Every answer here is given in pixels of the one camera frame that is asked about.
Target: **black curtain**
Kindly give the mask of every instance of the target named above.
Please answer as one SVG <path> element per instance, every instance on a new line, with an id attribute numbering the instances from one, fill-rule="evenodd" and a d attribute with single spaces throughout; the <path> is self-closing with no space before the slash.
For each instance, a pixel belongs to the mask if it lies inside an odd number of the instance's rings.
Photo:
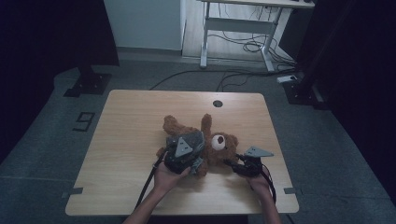
<path id="1" fill-rule="evenodd" d="M 0 1 L 0 46 L 0 161 L 48 101 L 56 75 L 119 65 L 103 0 Z"/>
<path id="2" fill-rule="evenodd" d="M 339 12 L 353 3 L 329 36 Z M 312 72 L 326 104 L 351 136 L 379 181 L 396 202 L 396 3 L 378 1 L 318 1 L 299 54 Z M 318 56 L 318 63 L 312 64 Z"/>

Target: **teddy bear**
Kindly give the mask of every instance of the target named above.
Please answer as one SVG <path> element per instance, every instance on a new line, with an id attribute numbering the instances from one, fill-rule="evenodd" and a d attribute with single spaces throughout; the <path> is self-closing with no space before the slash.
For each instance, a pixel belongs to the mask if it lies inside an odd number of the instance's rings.
<path id="1" fill-rule="evenodd" d="M 201 153 L 202 163 L 196 170 L 198 178 L 206 175 L 208 165 L 223 165 L 224 160 L 237 162 L 235 157 L 236 147 L 238 146 L 238 139 L 227 133 L 212 133 L 212 116 L 205 114 L 201 120 L 201 132 L 204 134 L 205 146 Z M 193 127 L 187 127 L 178 123 L 177 119 L 171 115 L 163 119 L 163 130 L 171 136 L 177 136 L 184 133 L 193 133 L 199 131 Z M 157 156 L 163 153 L 164 147 L 157 151 Z"/>

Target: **table leg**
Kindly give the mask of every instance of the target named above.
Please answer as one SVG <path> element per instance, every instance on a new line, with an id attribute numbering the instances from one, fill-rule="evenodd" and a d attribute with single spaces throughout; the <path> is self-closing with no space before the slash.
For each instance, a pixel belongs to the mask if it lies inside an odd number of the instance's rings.
<path id="1" fill-rule="evenodd" d="M 210 3 L 206 6 L 205 25 L 204 25 L 204 42 L 201 49 L 201 68 L 206 68 L 207 61 L 207 21 L 209 20 Z"/>
<path id="2" fill-rule="evenodd" d="M 276 27 L 277 27 L 277 24 L 279 22 L 280 15 L 282 14 L 282 9 L 283 9 L 283 7 L 280 7 L 279 10 L 276 13 L 276 17 L 275 17 L 275 19 L 273 21 L 273 25 L 271 27 L 270 34 L 269 34 L 268 38 L 265 41 L 264 48 L 262 49 L 262 57 L 264 58 L 265 65 L 267 66 L 267 70 L 269 72 L 274 72 L 275 71 L 275 69 L 273 67 L 273 64 L 272 64 L 272 61 L 271 61 L 272 57 L 271 57 L 270 53 L 268 52 L 268 50 L 271 47 L 271 42 L 272 42 L 272 40 L 274 38 Z"/>

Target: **standing desk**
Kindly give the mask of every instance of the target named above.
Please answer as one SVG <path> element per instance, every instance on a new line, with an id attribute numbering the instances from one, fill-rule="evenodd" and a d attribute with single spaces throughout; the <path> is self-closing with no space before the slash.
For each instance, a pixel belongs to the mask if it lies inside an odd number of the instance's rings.
<path id="1" fill-rule="evenodd" d="M 222 101 L 222 107 L 213 102 Z M 173 115 L 184 125 L 200 128 L 205 113 L 212 115 L 212 132 L 234 134 L 237 153 L 255 146 L 275 156 L 262 159 L 274 180 L 280 213 L 296 213 L 296 196 L 276 139 L 264 98 L 258 93 L 194 91 L 112 91 L 92 137 L 87 155 L 70 195 L 70 216 L 132 213 L 149 176 L 155 153 L 165 147 L 163 118 Z M 209 167 L 197 179 L 183 178 L 154 209 L 153 215 L 247 215 L 262 212 L 244 178 L 228 166 Z"/>
<path id="2" fill-rule="evenodd" d="M 261 50 L 262 57 L 264 58 L 265 65 L 269 72 L 275 71 L 271 62 L 271 55 L 268 50 L 271 46 L 271 42 L 274 38 L 277 24 L 279 22 L 282 9 L 284 7 L 289 8 L 314 8 L 313 2 L 306 3 L 303 0 L 298 2 L 291 0 L 200 0 L 206 3 L 206 14 L 205 14 L 205 26 L 204 26 L 204 42 L 201 49 L 201 68 L 206 68 L 207 65 L 207 32 L 209 30 L 214 31 L 229 31 L 239 33 L 252 33 L 268 35 L 264 47 Z M 264 7 L 279 7 L 276 13 L 276 17 L 273 21 L 247 21 L 247 20 L 236 20 L 226 18 L 211 18 L 209 16 L 210 3 L 225 3 L 225 4 L 237 4 L 237 5 L 253 5 L 253 6 L 264 6 Z"/>

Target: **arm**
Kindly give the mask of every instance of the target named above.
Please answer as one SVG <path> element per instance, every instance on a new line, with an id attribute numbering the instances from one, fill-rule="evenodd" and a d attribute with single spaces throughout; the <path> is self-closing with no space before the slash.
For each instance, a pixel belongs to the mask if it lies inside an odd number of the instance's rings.
<path id="1" fill-rule="evenodd" d="M 278 224 L 281 223 L 279 213 L 276 210 L 275 203 L 273 201 L 270 187 L 268 182 L 262 175 L 257 177 L 246 177 L 242 176 L 254 189 L 256 194 L 259 196 L 260 203 L 262 205 L 262 218 L 266 224 Z"/>
<path id="2" fill-rule="evenodd" d="M 154 188 L 123 223 L 147 223 L 155 206 L 157 206 L 167 192 L 176 186 L 178 180 L 188 175 L 189 172 L 190 167 L 184 170 L 180 175 L 177 175 L 169 171 L 163 162 L 161 162 L 154 174 Z"/>

